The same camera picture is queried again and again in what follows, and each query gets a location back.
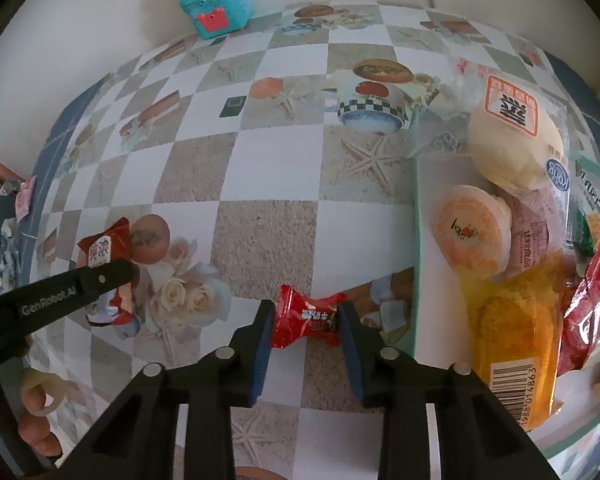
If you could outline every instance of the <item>pink candy wrapper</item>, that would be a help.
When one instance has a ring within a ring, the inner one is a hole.
[[[20,222],[29,214],[29,205],[33,197],[33,187],[36,185],[36,176],[24,181],[20,186],[20,192],[16,195],[16,219]]]
[[[511,209],[511,250],[507,277],[515,276],[540,263],[549,248],[547,222],[520,200],[499,189],[498,195]]]

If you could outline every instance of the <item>plastic snack bag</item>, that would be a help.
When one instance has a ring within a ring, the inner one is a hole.
[[[280,299],[276,307],[272,348],[285,348],[304,336],[324,339],[338,346],[337,307],[347,299],[343,292],[328,298],[312,300],[302,296],[291,285],[280,285]]]
[[[86,256],[87,265],[97,267],[117,258],[131,260],[129,220],[121,218],[106,231],[78,242]],[[134,316],[131,284],[103,294],[86,307],[91,326],[124,325]]]
[[[583,254],[593,256],[600,243],[600,166],[581,157],[575,163],[575,176],[576,246]]]
[[[516,197],[501,189],[497,193],[511,211],[511,250],[506,270],[511,277],[544,260],[549,250],[549,231],[546,220]]]
[[[461,274],[474,370],[525,431],[552,414],[563,283],[558,254],[500,284]]]
[[[509,260],[511,211],[504,200],[474,186],[453,186],[432,228],[440,250],[455,269],[481,277],[502,272]]]
[[[414,112],[408,155],[467,156],[484,178],[546,222],[547,251],[560,250],[570,200],[565,106],[537,87],[466,60],[456,62],[449,88],[454,99],[446,109]]]
[[[600,243],[564,314],[558,377],[600,362]]]

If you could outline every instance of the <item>red candy wrapper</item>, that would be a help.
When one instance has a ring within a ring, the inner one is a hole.
[[[600,244],[564,314],[558,377],[588,365],[596,353],[600,353]]]
[[[78,247],[86,255],[89,267],[108,264],[118,258],[131,260],[129,220],[121,218],[103,233],[83,238]],[[123,285],[103,294],[86,310],[87,320],[92,326],[127,324],[134,312],[131,286]]]
[[[291,285],[280,285],[271,347],[285,348],[304,336],[324,339],[327,344],[338,346],[337,306],[346,299],[346,294],[339,292],[328,298],[312,300],[302,296]]]

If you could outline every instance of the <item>yellow snack package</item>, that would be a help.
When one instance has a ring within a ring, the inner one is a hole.
[[[562,333],[560,256],[501,283],[461,274],[474,370],[525,431],[552,414]]]

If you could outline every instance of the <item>person's hand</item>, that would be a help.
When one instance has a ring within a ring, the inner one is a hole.
[[[46,394],[42,386],[36,386],[22,394],[22,403],[27,409],[42,410],[45,402]],[[57,456],[62,454],[60,441],[51,433],[49,421],[44,416],[25,413],[18,422],[18,433],[22,440],[40,455]]]

